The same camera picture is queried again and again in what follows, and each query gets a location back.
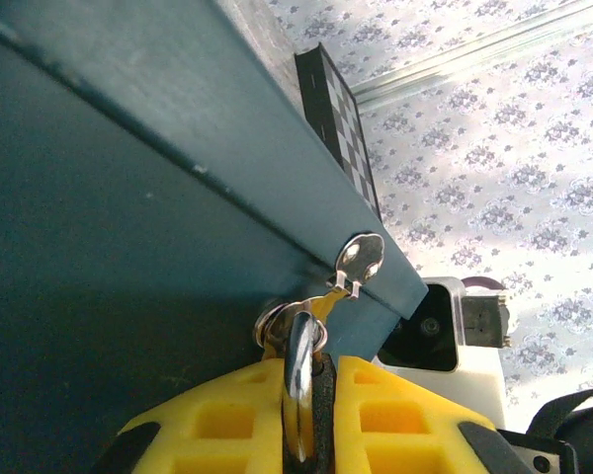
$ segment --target chessboard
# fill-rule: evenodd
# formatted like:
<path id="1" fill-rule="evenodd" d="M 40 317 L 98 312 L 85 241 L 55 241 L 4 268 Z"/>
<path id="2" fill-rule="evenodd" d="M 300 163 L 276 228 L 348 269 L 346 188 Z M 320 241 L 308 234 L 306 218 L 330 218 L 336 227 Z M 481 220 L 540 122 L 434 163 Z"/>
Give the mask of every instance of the chessboard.
<path id="1" fill-rule="evenodd" d="M 296 69 L 307 121 L 381 218 L 356 99 L 322 44 L 298 54 Z"/>

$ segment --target patterned wall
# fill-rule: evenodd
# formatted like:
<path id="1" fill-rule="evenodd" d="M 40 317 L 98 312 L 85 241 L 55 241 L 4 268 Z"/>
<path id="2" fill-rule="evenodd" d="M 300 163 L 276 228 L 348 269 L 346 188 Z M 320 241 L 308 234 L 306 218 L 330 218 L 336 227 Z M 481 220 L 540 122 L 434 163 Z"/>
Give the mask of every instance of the patterned wall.
<path id="1" fill-rule="evenodd" d="M 350 85 L 521 22 L 566 0 L 268 0 L 299 50 L 323 42 Z"/>
<path id="2" fill-rule="evenodd" d="M 558 5 L 270 3 L 354 84 Z M 420 274 L 512 290 L 510 427 L 593 387 L 593 32 L 364 113 L 363 126 L 385 225 Z"/>

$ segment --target black and white checkered board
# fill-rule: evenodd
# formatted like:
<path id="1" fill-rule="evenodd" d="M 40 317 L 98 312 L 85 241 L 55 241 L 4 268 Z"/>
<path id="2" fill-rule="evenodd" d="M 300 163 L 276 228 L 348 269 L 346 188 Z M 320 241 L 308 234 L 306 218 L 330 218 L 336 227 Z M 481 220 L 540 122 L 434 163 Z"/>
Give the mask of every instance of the black and white checkered board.
<path id="1" fill-rule="evenodd" d="M 356 104 L 347 90 L 347 86 L 342 82 L 325 55 L 323 55 L 323 65 L 336 124 L 338 145 L 343 158 L 343 170 L 372 210 L 376 215 L 379 215 Z"/>

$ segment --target screw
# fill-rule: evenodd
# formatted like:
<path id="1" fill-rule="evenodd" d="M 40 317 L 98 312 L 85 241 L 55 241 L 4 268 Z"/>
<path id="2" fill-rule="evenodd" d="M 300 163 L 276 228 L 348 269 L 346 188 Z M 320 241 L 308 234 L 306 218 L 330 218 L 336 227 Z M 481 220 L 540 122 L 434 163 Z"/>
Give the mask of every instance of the screw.
<path id="1" fill-rule="evenodd" d="M 350 245 L 347 248 L 347 250 L 345 251 L 345 254 L 343 255 L 343 264 L 345 264 L 345 265 L 349 264 L 352 260 L 354 260 L 356 258 L 356 256 L 358 255 L 359 252 L 360 252 L 360 244 L 359 243 Z"/>
<path id="2" fill-rule="evenodd" d="M 551 471 L 551 463 L 544 456 L 536 456 L 534 458 L 534 467 L 538 472 L 547 473 Z"/>
<path id="3" fill-rule="evenodd" d="M 420 329 L 425 336 L 436 336 L 439 333 L 441 326 L 439 321 L 435 318 L 426 318 L 422 321 Z"/>

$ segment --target green metal panel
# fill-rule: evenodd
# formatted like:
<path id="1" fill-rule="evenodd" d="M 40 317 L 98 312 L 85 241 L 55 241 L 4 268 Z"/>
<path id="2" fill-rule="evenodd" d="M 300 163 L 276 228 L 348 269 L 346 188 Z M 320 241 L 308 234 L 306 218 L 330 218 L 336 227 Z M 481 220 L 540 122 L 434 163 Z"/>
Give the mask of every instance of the green metal panel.
<path id="1" fill-rule="evenodd" d="M 320 294 L 382 232 L 220 12 L 189 9 L 0 2 L 0 472 L 83 472 L 133 415 L 257 360 L 260 306 Z M 386 243 L 335 355 L 372 357 L 423 296 Z"/>

